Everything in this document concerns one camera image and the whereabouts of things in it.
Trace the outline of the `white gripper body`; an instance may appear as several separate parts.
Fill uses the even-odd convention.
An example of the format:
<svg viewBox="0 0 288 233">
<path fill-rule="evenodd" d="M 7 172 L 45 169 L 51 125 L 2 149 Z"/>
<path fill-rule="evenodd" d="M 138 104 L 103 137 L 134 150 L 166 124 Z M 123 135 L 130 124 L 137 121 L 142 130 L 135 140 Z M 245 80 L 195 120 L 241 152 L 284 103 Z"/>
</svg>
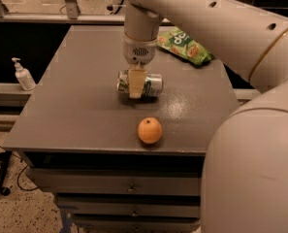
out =
<svg viewBox="0 0 288 233">
<path fill-rule="evenodd" d="M 148 64 L 154 58 L 156 46 L 155 39 L 138 41 L 127 35 L 123 36 L 123 55 L 129 64 Z"/>
</svg>

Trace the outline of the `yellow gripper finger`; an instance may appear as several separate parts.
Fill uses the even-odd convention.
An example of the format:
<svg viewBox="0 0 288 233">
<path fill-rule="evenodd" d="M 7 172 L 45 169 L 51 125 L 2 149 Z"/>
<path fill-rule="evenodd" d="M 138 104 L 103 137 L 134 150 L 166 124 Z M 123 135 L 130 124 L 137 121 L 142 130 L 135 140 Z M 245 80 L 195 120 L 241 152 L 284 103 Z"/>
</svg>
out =
<svg viewBox="0 0 288 233">
<path fill-rule="evenodd" d="M 144 90 L 147 71 L 142 64 L 132 64 L 128 70 L 129 97 L 139 99 Z"/>
</svg>

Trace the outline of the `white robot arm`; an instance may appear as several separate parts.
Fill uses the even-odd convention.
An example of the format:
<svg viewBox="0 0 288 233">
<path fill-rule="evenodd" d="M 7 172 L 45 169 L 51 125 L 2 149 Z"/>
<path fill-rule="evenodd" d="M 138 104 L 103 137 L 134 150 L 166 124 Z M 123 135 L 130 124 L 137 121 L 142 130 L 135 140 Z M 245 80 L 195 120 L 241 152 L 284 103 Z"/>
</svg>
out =
<svg viewBox="0 0 288 233">
<path fill-rule="evenodd" d="M 126 35 L 151 38 L 147 15 L 168 19 L 226 67 L 232 88 L 258 96 L 208 144 L 202 233 L 288 233 L 288 17 L 237 0 L 126 0 Z"/>
</svg>

